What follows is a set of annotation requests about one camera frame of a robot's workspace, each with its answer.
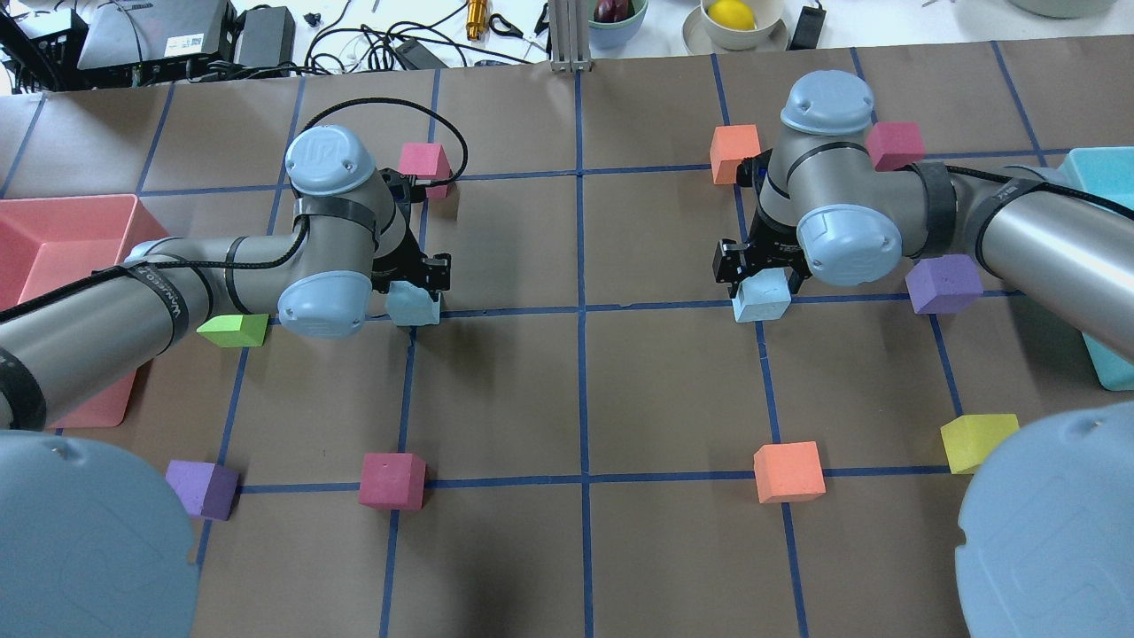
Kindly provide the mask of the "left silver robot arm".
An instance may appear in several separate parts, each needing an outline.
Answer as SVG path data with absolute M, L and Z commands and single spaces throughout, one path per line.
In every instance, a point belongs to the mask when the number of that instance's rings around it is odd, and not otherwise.
M 349 338 L 373 294 L 438 301 L 451 257 L 409 227 L 424 198 L 345 127 L 308 125 L 284 158 L 289 235 L 167 237 L 3 313 L 5 637 L 186 637 L 198 601 L 191 513 L 152 463 L 50 428 L 217 315 L 272 314 Z

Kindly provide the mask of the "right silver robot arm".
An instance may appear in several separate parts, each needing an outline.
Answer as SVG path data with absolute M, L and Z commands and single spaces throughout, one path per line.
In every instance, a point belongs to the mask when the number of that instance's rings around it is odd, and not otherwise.
M 811 277 L 866 284 L 909 258 L 920 314 L 967 307 L 987 272 L 1131 358 L 1131 196 L 1082 173 L 1090 160 L 1116 175 L 1122 148 L 981 171 L 926 161 L 919 126 L 872 114 L 866 82 L 815 70 L 789 91 L 778 148 L 752 125 L 714 130 L 713 181 L 758 197 L 745 241 L 714 250 L 737 322 L 779 318 Z M 968 633 L 1129 637 L 1131 403 L 1042 417 L 993 445 L 953 439 L 975 452 L 953 467 L 973 475 L 953 558 Z

